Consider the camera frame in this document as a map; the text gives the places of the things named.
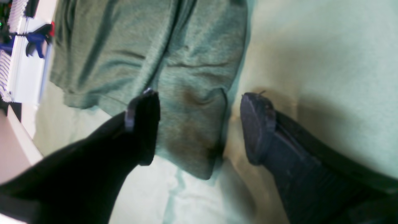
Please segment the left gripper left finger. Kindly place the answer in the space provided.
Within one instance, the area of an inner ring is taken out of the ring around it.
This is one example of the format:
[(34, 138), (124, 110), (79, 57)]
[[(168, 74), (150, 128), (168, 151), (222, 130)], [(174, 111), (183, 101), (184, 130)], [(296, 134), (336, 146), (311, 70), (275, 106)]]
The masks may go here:
[(160, 101), (145, 90), (85, 139), (1, 185), (1, 215), (26, 224), (107, 224), (121, 187), (155, 156)]

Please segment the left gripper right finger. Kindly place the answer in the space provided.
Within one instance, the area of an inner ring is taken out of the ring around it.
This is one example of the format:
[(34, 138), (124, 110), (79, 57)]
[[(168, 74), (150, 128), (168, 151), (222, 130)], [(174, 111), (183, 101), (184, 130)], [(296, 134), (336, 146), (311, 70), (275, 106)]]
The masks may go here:
[(272, 175), (291, 224), (396, 224), (397, 179), (331, 149), (260, 93), (240, 119), (251, 164)]

